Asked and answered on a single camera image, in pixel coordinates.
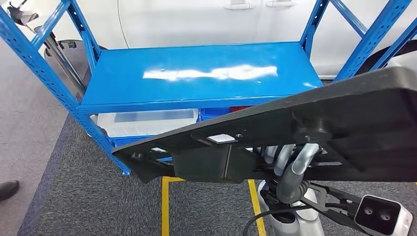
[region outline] blue metal shelf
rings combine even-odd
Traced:
[[[257,105],[321,85],[298,42],[106,50],[79,110]]]
[[[90,114],[204,108],[201,119],[205,120],[227,112],[224,107],[257,105],[321,86],[309,57],[329,2],[362,37],[338,81],[354,76],[411,0],[389,0],[369,29],[341,0],[317,0],[299,42],[100,50],[75,0],[61,0],[32,43],[0,7],[0,36],[128,175],[130,170],[112,155],[113,143],[143,137],[109,138]],[[83,39],[92,73],[81,103],[38,53],[64,11]],[[373,69],[383,67],[416,34],[416,25],[414,20]]]

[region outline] yellow floor tape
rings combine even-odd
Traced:
[[[162,236],[169,236],[169,183],[184,181],[181,178],[177,177],[162,177]],[[259,206],[258,195],[256,192],[256,185],[253,179],[248,180],[250,198],[252,200],[253,211],[255,215],[261,213],[261,207]],[[262,218],[256,220],[256,225],[258,227],[259,236],[267,236],[265,231],[264,221]]]
[[[250,198],[252,199],[253,211],[255,212],[255,215],[257,215],[261,213],[261,207],[259,206],[259,199],[258,199],[258,194],[256,191],[255,181],[253,179],[248,179],[248,184],[249,184]],[[258,235],[267,236],[267,233],[265,231],[264,221],[262,218],[259,218],[256,220],[256,225],[258,226]]]

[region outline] black plastic plate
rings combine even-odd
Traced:
[[[245,148],[319,143],[328,154],[313,159],[306,180],[416,181],[416,121],[416,75],[387,68],[124,145],[114,155],[144,182],[241,182],[274,178]],[[234,141],[209,138],[219,134]],[[156,161],[169,156],[173,164]],[[327,162],[342,165],[318,164]],[[216,171],[195,171],[205,168]]]

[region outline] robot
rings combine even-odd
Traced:
[[[263,212],[243,235],[267,217],[276,236],[323,236],[322,214],[367,235],[406,236],[414,217],[400,203],[314,181],[416,181],[416,120],[416,75],[393,67],[156,135],[114,155],[145,183],[161,176],[263,179]],[[158,161],[170,156],[172,163]],[[326,203],[327,194],[339,203]]]

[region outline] camera lens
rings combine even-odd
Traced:
[[[365,214],[367,214],[367,215],[371,215],[374,211],[372,210],[372,208],[370,208],[370,207],[367,207],[367,208],[365,208]]]
[[[381,219],[387,221],[387,220],[390,220],[391,219],[391,216],[389,214],[387,214],[387,213],[382,213],[381,214]]]

